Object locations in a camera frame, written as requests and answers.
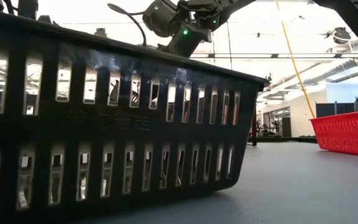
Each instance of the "gray floor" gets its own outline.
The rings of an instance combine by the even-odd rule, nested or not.
[[[317,144],[259,143],[247,147],[240,181],[231,189],[92,223],[355,224],[358,156]]]

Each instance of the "white wall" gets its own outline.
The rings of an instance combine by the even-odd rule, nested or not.
[[[313,93],[308,93],[310,102],[313,107],[314,113],[316,113],[315,103],[327,103],[327,91],[321,90]],[[287,95],[283,101],[275,105],[259,105],[261,117],[263,114],[269,111],[278,110],[281,108],[290,107],[291,109],[291,135],[292,137],[299,136],[313,136],[314,130],[309,119],[312,119],[308,104],[306,102],[303,92],[296,92]]]

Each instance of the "yellow rope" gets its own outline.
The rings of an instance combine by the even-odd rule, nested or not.
[[[277,5],[277,9],[278,11],[280,12],[280,6],[278,5],[278,0],[275,0],[276,1],[276,5]],[[293,68],[295,69],[295,73],[299,79],[299,83],[301,83],[301,87],[302,87],[302,90],[303,90],[303,93],[305,94],[305,98],[306,98],[306,101],[308,102],[308,106],[309,106],[309,109],[310,109],[310,113],[311,115],[313,116],[313,118],[316,118],[316,115],[314,115],[314,111],[313,111],[313,108],[311,107],[311,103],[310,103],[310,100],[309,100],[309,96],[306,92],[306,89],[305,89],[305,86],[303,85],[303,81],[301,79],[301,75],[299,74],[299,71],[298,71],[298,68],[296,67],[296,63],[295,63],[295,59],[293,58],[293,54],[292,54],[292,49],[291,49],[291,45],[290,45],[290,40],[288,39],[288,34],[287,34],[287,29],[285,28],[285,23],[284,23],[284,20],[281,18],[281,25],[283,26],[283,31],[284,31],[284,34],[285,34],[285,39],[287,40],[287,45],[288,45],[288,49],[290,51],[290,54],[291,54],[291,59],[292,59],[292,64],[293,64]]]

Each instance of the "black plastic basket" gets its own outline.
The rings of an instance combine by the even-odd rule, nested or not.
[[[6,71],[0,70],[5,221],[111,211],[233,186],[258,91],[268,85],[1,13],[0,60],[7,60]],[[38,81],[27,82],[30,64],[42,65]],[[69,93],[57,90],[61,67],[71,70]],[[95,71],[94,80],[85,80],[88,70]],[[94,99],[84,100],[85,81],[96,82]],[[32,85],[38,93],[25,91]]]

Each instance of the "red basket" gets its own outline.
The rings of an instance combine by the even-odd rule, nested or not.
[[[321,149],[358,155],[358,112],[311,119]]]

